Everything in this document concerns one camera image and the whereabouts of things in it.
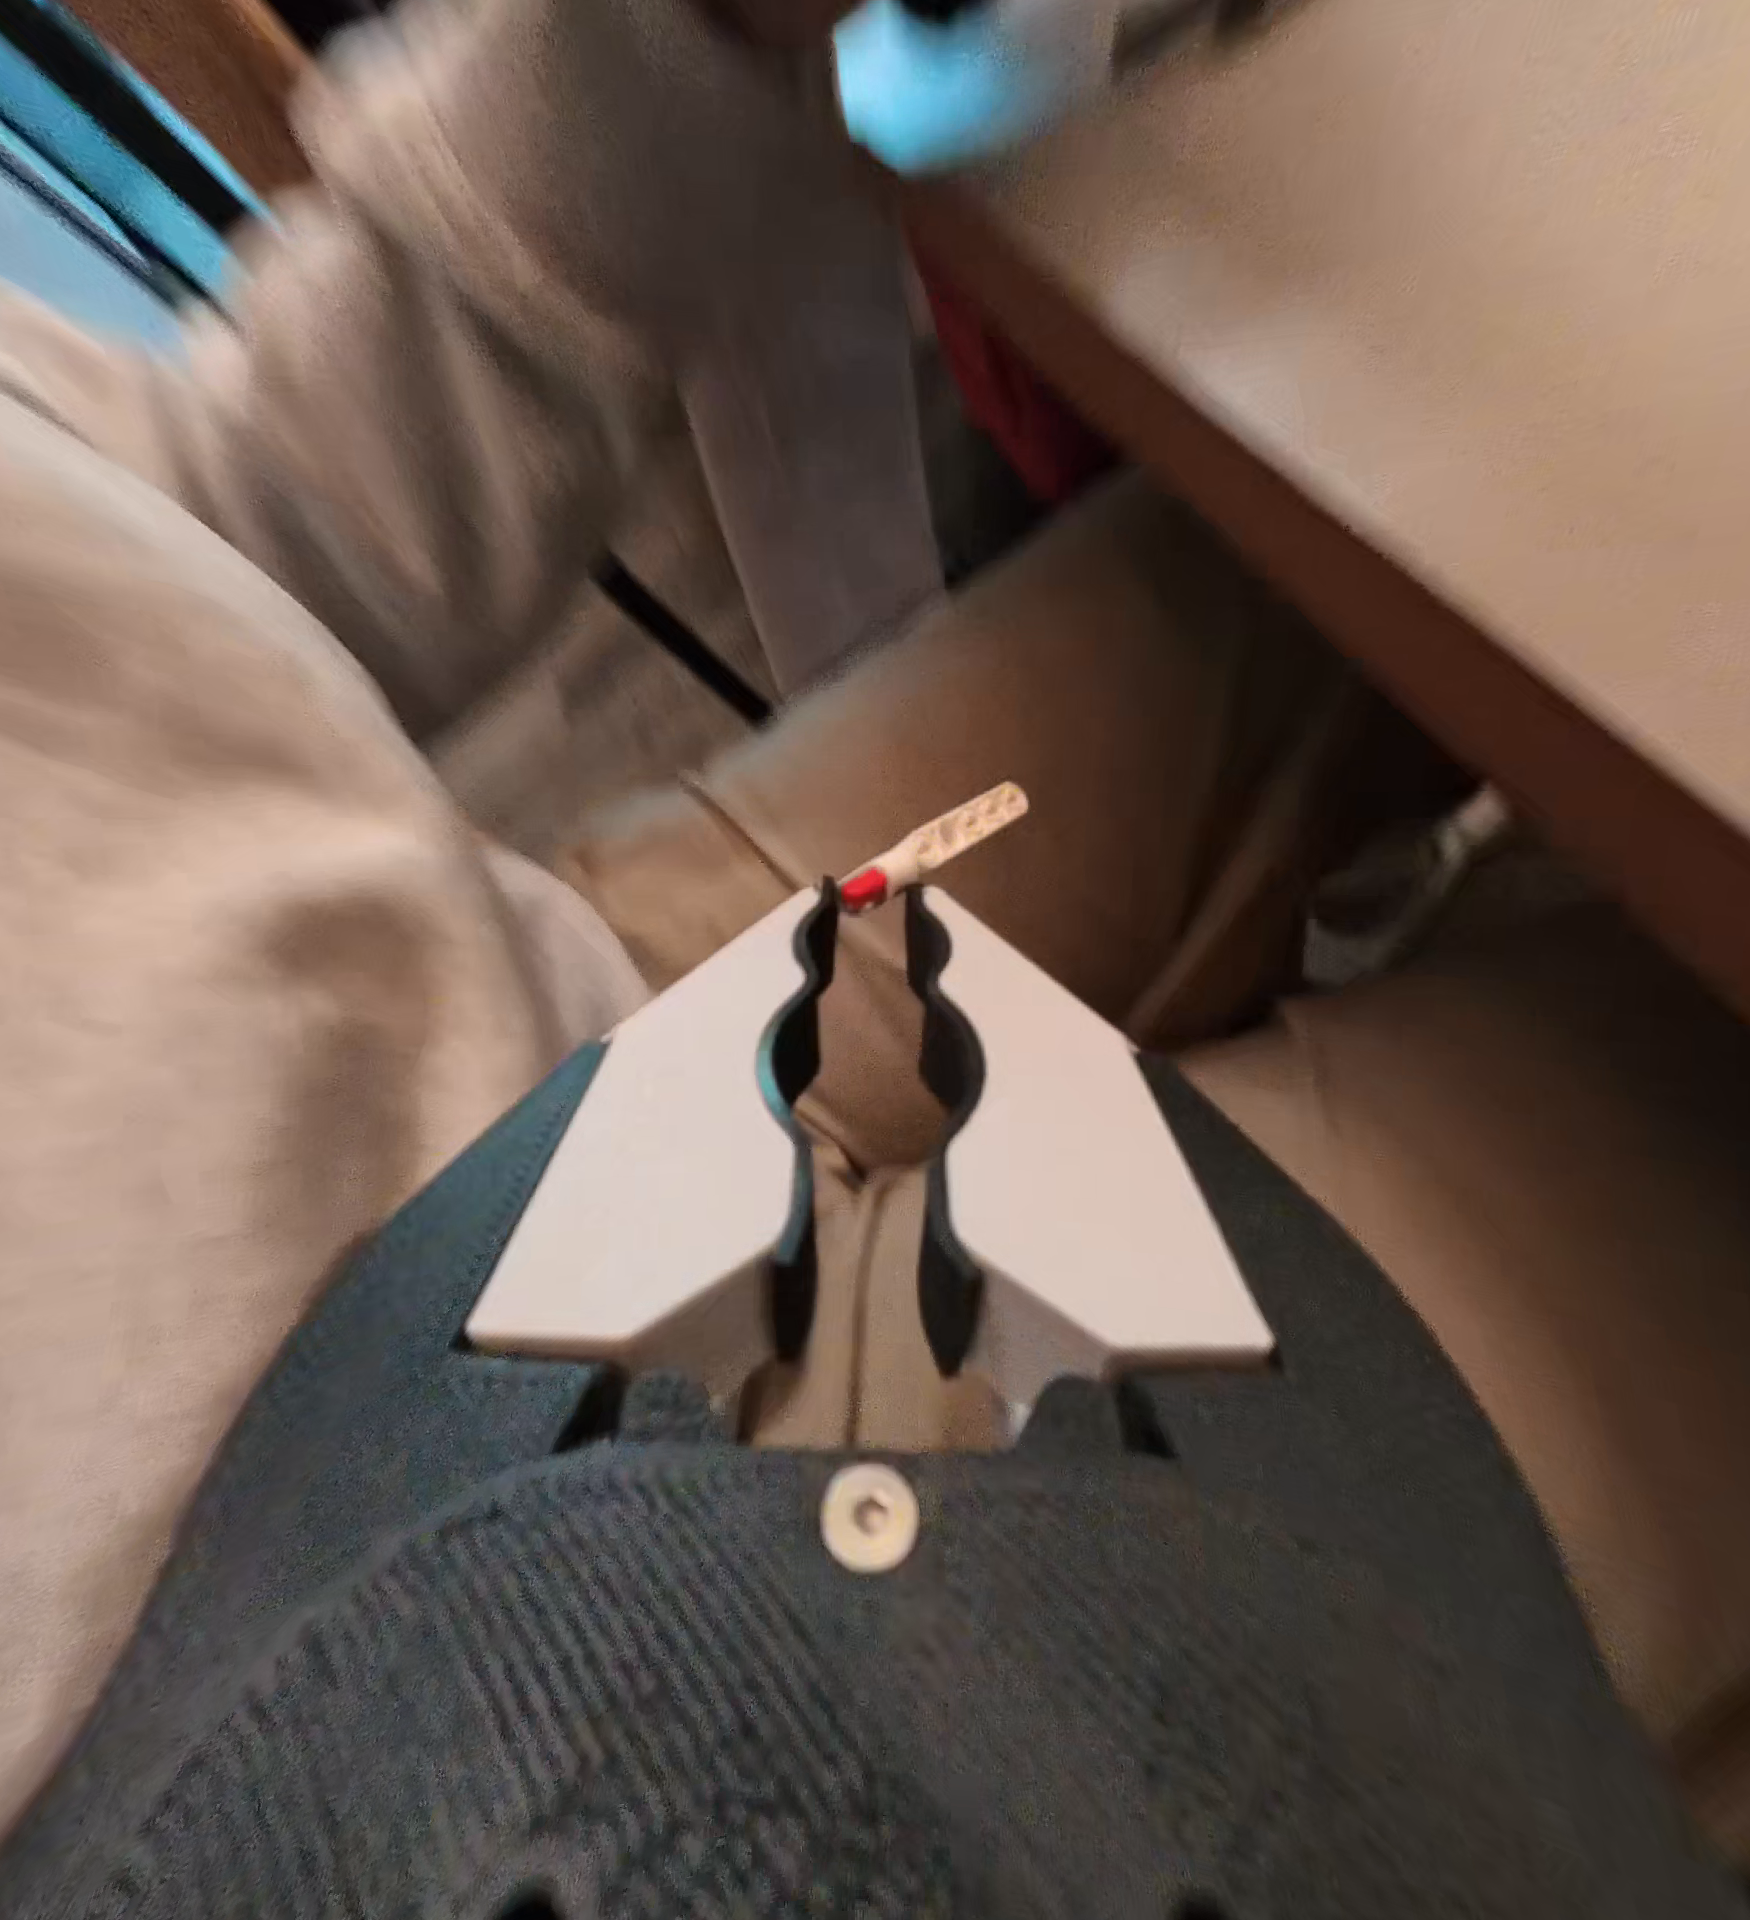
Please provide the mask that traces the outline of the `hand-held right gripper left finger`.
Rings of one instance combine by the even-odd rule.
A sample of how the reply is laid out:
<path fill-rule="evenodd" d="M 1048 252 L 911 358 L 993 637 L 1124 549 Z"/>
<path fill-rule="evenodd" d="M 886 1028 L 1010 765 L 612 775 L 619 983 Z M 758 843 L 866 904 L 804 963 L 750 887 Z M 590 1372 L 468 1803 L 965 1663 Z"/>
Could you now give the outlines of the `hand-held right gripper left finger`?
<path fill-rule="evenodd" d="M 819 1069 L 840 900 L 806 887 L 603 1043 L 464 1321 L 483 1355 L 615 1368 L 799 1361 L 817 1308 Z"/>

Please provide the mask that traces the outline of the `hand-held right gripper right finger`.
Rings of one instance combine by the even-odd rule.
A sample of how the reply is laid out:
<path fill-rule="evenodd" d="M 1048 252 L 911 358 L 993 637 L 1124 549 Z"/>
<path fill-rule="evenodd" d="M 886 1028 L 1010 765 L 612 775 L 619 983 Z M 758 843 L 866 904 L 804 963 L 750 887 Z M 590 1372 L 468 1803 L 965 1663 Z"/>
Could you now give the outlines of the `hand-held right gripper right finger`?
<path fill-rule="evenodd" d="M 925 1172 L 917 1308 L 945 1380 L 1264 1366 L 1273 1333 L 1139 1053 L 934 885 L 904 895 Z"/>

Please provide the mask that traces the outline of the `white lego connector with holes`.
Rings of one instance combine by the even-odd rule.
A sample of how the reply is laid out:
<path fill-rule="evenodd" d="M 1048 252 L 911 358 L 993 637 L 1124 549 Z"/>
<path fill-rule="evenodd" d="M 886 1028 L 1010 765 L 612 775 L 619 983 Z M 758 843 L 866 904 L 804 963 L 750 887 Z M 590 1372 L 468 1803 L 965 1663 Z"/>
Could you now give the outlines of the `white lego connector with holes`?
<path fill-rule="evenodd" d="M 1019 822 L 1027 796 L 1014 780 L 1001 780 L 955 808 L 923 822 L 883 851 L 870 865 L 883 898 L 922 883 L 927 874 L 979 848 L 988 838 Z"/>

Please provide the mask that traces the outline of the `person's grey shoe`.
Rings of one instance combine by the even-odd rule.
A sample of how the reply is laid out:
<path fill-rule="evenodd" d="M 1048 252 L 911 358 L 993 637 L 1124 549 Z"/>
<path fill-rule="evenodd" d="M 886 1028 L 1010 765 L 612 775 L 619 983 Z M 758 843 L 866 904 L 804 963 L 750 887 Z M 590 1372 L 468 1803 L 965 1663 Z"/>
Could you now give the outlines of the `person's grey shoe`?
<path fill-rule="evenodd" d="M 1482 785 L 1438 819 L 1390 828 L 1364 844 L 1308 900 L 1302 981 L 1342 988 L 1404 957 L 1509 828 L 1509 805 Z"/>

